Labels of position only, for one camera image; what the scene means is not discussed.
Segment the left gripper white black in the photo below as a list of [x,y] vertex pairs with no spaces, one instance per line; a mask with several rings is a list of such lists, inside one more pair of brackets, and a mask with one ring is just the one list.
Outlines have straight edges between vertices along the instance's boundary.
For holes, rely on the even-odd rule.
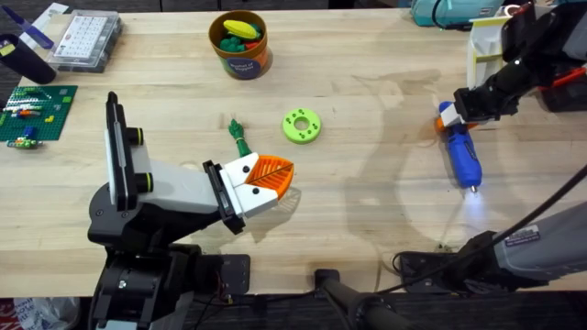
[[[147,148],[131,148],[124,160],[106,152],[108,182],[92,198],[88,239],[104,247],[167,247],[180,238],[222,222],[240,233],[251,218],[278,204],[290,188],[294,164],[253,152],[222,168],[212,161],[202,171],[152,160]],[[229,195],[235,187],[236,199]]]

